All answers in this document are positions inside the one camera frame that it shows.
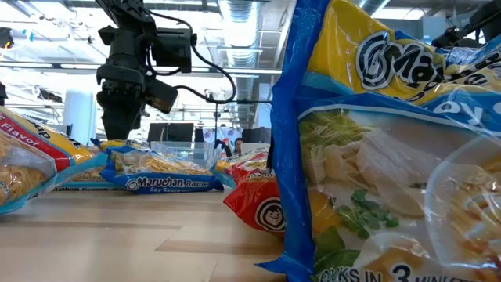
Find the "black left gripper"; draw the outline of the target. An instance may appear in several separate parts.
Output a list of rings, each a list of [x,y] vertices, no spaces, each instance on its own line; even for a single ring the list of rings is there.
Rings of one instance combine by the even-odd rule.
[[[101,90],[96,98],[103,109],[102,122],[108,139],[127,139],[131,130],[139,129],[141,124],[142,104],[146,90],[146,65],[136,63],[120,65],[105,63],[96,71],[97,83]],[[119,101],[134,101],[122,107],[117,102],[106,102],[114,98]]]

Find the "teal-edged Maruchan ramen packet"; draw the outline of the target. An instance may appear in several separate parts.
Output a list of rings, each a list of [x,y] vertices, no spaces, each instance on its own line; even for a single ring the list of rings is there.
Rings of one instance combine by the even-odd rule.
[[[251,172],[267,169],[269,148],[263,147],[217,161],[211,173],[225,186],[236,188]]]
[[[108,147],[131,146],[136,149],[143,148],[141,143],[135,140],[100,140],[97,138],[91,139],[92,146],[88,149],[94,154],[104,153]],[[90,191],[90,190],[123,190],[122,186],[110,183],[105,180],[100,172],[104,169],[104,164],[98,164],[94,168],[90,168],[76,174],[71,180],[54,188],[55,191]]]
[[[0,106],[0,215],[106,161],[105,153]]]

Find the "blue soy sauce ramen packet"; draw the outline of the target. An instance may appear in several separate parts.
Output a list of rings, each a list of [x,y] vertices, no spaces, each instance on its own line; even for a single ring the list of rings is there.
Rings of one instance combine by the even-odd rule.
[[[501,35],[436,48],[297,0],[273,87],[287,282],[501,282]]]
[[[193,161],[132,146],[111,147],[106,154],[101,176],[137,194],[224,190],[216,176]]]

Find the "red beef ramen packet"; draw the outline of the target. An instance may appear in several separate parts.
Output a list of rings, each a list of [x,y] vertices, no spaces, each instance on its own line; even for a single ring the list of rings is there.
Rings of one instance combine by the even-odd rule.
[[[286,220],[274,174],[248,172],[223,203],[248,226],[283,237]]]

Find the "white pillar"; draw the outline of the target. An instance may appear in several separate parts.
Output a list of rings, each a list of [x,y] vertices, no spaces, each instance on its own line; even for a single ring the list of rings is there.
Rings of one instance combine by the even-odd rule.
[[[89,145],[96,135],[96,82],[86,75],[72,75],[66,80],[63,124],[71,127],[70,137]]]

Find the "black monitor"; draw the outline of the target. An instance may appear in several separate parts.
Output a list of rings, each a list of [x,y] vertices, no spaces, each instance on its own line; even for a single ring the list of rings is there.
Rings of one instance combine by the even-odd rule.
[[[147,141],[191,142],[193,139],[193,123],[152,123]]]

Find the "clear plastic bin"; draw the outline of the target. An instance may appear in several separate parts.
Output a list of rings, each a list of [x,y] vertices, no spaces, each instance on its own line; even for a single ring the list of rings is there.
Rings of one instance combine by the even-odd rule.
[[[205,142],[154,141],[150,143],[150,148],[159,154],[175,155],[179,159],[192,161],[205,168],[211,168],[225,155],[222,148],[215,148],[213,143]]]

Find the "black ceiling spotlight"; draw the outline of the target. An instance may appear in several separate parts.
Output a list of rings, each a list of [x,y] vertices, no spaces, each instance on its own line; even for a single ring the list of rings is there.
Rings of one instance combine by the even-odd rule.
[[[10,49],[13,47],[12,29],[0,27],[0,49]]]

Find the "black stand frame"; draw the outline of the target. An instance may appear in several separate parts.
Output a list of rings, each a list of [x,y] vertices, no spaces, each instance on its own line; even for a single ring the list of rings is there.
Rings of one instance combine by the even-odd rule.
[[[229,103],[217,103],[214,110],[214,138],[222,139],[219,133],[232,128],[240,134],[245,144],[270,144],[271,101],[237,99]]]

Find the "silver ventilation duct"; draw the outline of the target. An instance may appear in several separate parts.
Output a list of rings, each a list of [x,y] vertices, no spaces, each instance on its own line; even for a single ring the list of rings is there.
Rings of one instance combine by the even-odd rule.
[[[252,0],[218,0],[222,29],[230,68],[254,69],[258,64],[261,3]],[[254,78],[236,77],[236,99],[253,100]],[[255,106],[239,104],[236,108],[239,126],[252,128]]]

